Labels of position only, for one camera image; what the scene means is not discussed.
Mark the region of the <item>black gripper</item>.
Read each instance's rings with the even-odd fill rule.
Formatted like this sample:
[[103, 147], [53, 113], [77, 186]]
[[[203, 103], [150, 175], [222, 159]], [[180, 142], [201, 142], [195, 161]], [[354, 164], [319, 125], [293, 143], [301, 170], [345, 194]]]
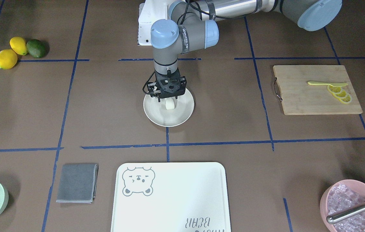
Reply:
[[154, 96], [161, 102], [162, 97], [173, 97], [176, 100], [181, 96], [181, 76], [179, 72], [160, 74], [155, 72], [156, 82]]

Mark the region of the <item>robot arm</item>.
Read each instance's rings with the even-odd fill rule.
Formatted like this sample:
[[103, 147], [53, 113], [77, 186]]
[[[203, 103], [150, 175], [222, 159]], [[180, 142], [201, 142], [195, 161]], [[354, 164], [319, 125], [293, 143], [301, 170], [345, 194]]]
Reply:
[[143, 93], [159, 102], [184, 95], [187, 80], [179, 72], [178, 56], [215, 46], [218, 21], [275, 11], [306, 31], [317, 31], [341, 8], [341, 0], [176, 0], [168, 7], [168, 17], [150, 27], [155, 81], [147, 80]]

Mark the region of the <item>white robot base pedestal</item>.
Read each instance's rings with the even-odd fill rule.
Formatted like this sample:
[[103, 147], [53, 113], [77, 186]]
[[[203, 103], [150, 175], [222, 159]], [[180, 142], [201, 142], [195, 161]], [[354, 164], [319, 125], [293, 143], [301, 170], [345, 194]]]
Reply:
[[139, 6], [138, 44], [165, 49], [177, 41], [187, 44], [204, 41], [201, 20], [187, 13], [181, 24], [187, 4], [183, 0], [146, 0]]

